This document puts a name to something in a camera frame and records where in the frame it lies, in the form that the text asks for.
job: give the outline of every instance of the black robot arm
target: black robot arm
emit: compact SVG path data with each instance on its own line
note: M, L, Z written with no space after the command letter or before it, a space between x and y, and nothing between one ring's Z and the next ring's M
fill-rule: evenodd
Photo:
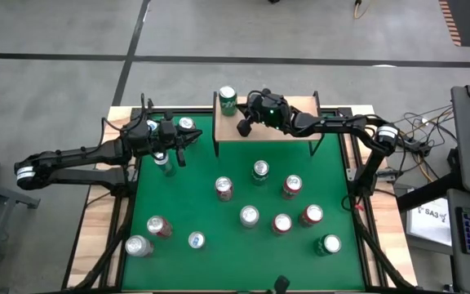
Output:
M50 184L103 185L112 195L127 192L126 166L132 156L138 158L155 153L166 153L174 149L181 167L186 165L184 149L198 138L201 130L190 130L174 125L171 113L160 120L151 119L153 103L121 128L115 127L105 118L103 122L119 131L119 137L96 147L81 147L71 150L44 151L28 156L24 161L15 163L14 173L21 189L41 189ZM89 164L105 163L111 166L107 171L76 170Z
M251 91L245 104L237 105L244 115L237 129L241 136L248 136L252 123L263 123L294 137L312 134L351 134L369 149L367 163L357 170L352 182L351 194L370 196L375 189L375 174L385 157L397 146L398 129L376 115L344 117L315 117L289 106L284 96L273 94L269 89ZM373 136L366 129L377 127Z

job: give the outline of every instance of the wooden shelf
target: wooden shelf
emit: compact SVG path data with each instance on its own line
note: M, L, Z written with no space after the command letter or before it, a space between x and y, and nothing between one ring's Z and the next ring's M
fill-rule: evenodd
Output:
M296 107L302 112L318 116L317 98L315 96L285 96L289 105ZM246 95L240 95L237 103L246 103ZM215 97L215 140L217 142L234 141L291 141L291 140L320 140L321 134L313 134L309 137L295 138L291 135L284 135L281 131L263 124L251 124L251 133L248 137L243 137L238 133L237 124L244 119L244 115L237 111L232 117L224 116L220 112L218 96Z

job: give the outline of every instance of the white paper sign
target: white paper sign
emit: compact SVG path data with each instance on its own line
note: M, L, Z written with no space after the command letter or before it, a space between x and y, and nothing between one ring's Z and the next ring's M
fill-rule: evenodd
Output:
M439 198L407 213L407 233L451 246L447 199Z

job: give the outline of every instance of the green table surface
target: green table surface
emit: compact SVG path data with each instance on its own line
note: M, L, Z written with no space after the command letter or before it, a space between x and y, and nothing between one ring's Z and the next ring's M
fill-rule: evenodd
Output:
M127 257L123 290L265 290L273 288L280 274L290 280L291 290L364 289L353 219L340 206L347 188L337 135L327 135L313 157L307 142L295 141L221 143L216 158L212 117L189 116L203 134L185 150L186 167L165 177L151 157L143 158L131 235L151 240L154 252L145 258ZM170 155L176 165L175 152ZM251 183L251 169L259 159L270 166L263 186ZM297 198L285 200L282 182L291 174L299 175L304 187ZM219 176L233 182L233 199L226 203L215 194ZM323 220L303 228L297 217L313 203L322 207ZM245 205L259 210L254 229L240 223L239 212ZM278 213L287 213L294 223L280 237L271 230ZM172 223L169 239L148 233L146 222L154 215ZM206 236L204 248L188 245L193 231ZM339 253L315 254L313 240L325 234L340 237Z

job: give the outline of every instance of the gray floor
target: gray floor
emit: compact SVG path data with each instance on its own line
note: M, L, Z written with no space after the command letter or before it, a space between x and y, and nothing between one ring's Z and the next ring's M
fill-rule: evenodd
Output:
M0 52L126 54L141 0L0 0ZM352 20L352 0L152 0L137 55L470 61L450 40L438 1L376 0ZM0 184L19 190L12 165L52 149L93 145L122 62L0 60ZM241 93L262 87L283 94L318 90L321 103L371 104L398 120L450 103L449 90L470 83L470 69L307 65L198 65L135 62L122 105L143 91L156 105L208 105L225 84ZM452 121L446 124L454 130ZM441 175L454 142L428 161ZM400 164L400 154L389 160ZM408 158L405 166L413 166ZM417 172L402 184L426 183ZM87 187L57 185L27 194L37 211L19 207L9 224L0 287L11 293L58 290ZM447 256L411 249L419 285L450 283Z

